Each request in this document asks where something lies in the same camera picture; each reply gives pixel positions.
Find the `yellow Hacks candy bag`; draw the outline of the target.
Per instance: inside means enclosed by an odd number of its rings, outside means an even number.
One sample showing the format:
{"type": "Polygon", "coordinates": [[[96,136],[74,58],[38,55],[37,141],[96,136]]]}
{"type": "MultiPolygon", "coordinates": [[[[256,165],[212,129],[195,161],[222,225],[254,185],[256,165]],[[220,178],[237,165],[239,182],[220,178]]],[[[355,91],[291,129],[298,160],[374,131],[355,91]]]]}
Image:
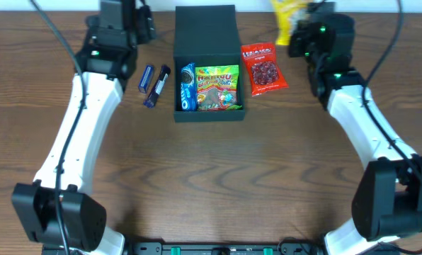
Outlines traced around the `yellow Hacks candy bag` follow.
{"type": "Polygon", "coordinates": [[[297,22],[307,17],[308,0],[271,0],[278,24],[275,44],[288,46],[297,22]]]}

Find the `red Hacks candy bag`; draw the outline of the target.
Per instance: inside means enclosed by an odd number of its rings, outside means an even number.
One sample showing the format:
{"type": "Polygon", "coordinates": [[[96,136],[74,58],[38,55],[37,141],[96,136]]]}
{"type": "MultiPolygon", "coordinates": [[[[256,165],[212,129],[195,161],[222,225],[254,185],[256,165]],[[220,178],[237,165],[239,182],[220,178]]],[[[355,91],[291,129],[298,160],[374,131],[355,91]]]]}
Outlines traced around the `red Hacks candy bag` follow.
{"type": "Polygon", "coordinates": [[[242,45],[241,56],[249,74],[252,96],[288,87],[278,66],[273,43],[242,45]]]}

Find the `blue Oreo cookie pack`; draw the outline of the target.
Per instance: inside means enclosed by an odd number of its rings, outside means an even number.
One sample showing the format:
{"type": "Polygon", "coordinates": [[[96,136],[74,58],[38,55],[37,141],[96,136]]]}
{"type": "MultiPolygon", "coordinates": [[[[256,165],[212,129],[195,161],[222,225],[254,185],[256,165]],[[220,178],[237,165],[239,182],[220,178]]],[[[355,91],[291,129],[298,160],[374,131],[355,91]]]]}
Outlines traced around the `blue Oreo cookie pack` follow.
{"type": "Polygon", "coordinates": [[[183,111],[196,111],[196,96],[195,64],[189,63],[181,69],[181,108],[183,111]]]}

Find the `green Haribo gummy bag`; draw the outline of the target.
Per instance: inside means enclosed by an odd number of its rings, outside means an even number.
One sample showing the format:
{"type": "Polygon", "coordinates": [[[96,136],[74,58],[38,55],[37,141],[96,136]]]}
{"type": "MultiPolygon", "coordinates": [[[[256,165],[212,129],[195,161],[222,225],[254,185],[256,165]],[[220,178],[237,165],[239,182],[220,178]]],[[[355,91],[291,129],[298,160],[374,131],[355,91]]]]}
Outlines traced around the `green Haribo gummy bag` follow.
{"type": "Polygon", "coordinates": [[[199,111],[239,110],[239,66],[196,67],[195,83],[199,111]]]}

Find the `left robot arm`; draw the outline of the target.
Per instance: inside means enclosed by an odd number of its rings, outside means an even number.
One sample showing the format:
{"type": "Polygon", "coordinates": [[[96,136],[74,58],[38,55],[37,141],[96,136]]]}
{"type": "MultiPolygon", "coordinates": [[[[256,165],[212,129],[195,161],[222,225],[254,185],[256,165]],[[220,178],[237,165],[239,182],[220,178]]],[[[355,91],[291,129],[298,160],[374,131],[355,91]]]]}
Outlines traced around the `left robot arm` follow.
{"type": "Polygon", "coordinates": [[[72,93],[53,146],[32,183],[17,183],[11,202],[27,238],[44,254],[131,254],[91,196],[106,129],[135,73],[137,48],[156,36],[145,1],[101,0],[87,17],[74,63],[72,93]]]}

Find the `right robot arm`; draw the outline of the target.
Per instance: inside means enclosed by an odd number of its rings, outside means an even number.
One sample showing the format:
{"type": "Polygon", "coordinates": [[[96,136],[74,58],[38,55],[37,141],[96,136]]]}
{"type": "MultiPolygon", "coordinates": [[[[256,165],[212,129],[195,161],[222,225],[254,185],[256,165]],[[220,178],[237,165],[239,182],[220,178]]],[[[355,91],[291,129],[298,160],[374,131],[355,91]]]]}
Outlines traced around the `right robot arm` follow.
{"type": "Polygon", "coordinates": [[[422,232],[422,156],[395,133],[372,98],[367,79],[350,65],[354,21],[311,13],[299,21],[289,55],[307,61],[312,93],[343,128],[364,168],[350,219],[324,237],[327,254],[395,249],[422,232]]]}

